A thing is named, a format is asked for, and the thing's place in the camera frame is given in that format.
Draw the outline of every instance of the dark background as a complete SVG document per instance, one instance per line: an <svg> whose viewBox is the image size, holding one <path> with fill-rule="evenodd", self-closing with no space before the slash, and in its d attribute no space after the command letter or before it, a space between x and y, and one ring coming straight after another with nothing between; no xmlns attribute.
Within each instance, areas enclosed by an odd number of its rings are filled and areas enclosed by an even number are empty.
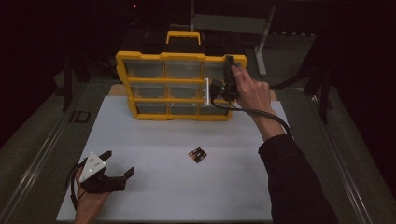
<svg viewBox="0 0 396 224"><path fill-rule="evenodd" d="M166 31L172 23L188 25L190 15L186 0L0 3L0 147L56 91L53 77L64 69L66 50L77 49L94 61L108 63L107 56L115 55L129 29ZM205 14L264 17L268 12L261 9L266 3L254 0L196 4L195 11ZM390 0L289 1L277 8L272 25L272 31L286 35L318 35L304 68L318 66L332 56L332 85L394 196L395 11Z"/></svg>

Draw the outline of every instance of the black sleeve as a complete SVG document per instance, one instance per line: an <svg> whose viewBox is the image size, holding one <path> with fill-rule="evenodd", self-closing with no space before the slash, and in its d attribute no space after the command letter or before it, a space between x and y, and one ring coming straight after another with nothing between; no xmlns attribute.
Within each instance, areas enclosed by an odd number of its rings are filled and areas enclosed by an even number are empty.
<svg viewBox="0 0 396 224"><path fill-rule="evenodd" d="M268 173L275 224L338 223L317 176L290 136L268 139L259 154Z"/></svg>

